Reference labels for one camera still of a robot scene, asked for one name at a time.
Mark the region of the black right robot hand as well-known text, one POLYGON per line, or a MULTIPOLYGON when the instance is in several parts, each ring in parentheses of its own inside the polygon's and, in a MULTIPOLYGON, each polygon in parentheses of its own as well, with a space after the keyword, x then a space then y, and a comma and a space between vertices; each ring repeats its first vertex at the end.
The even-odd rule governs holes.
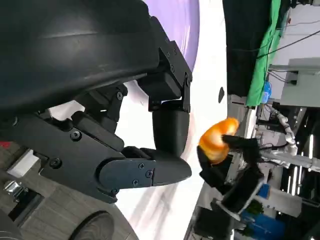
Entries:
POLYGON ((201 167, 199 175, 210 187, 216 188, 222 195, 225 195, 233 187, 225 183, 226 176, 223 173, 223 162, 228 158, 229 151, 241 152, 244 161, 257 172, 260 172, 257 163, 261 159, 261 154, 255 138, 222 134, 217 139, 221 142, 211 142, 209 139, 200 140, 196 149, 201 167))

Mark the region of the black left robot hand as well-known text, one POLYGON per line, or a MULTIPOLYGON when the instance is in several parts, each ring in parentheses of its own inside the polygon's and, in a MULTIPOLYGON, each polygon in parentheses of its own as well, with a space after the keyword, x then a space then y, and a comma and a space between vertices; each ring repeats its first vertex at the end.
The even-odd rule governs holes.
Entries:
POLYGON ((3 0, 0 138, 35 151, 40 175, 115 203, 122 189, 175 184, 192 72, 141 0, 3 0), (148 96, 155 148, 115 133, 126 83, 148 96))

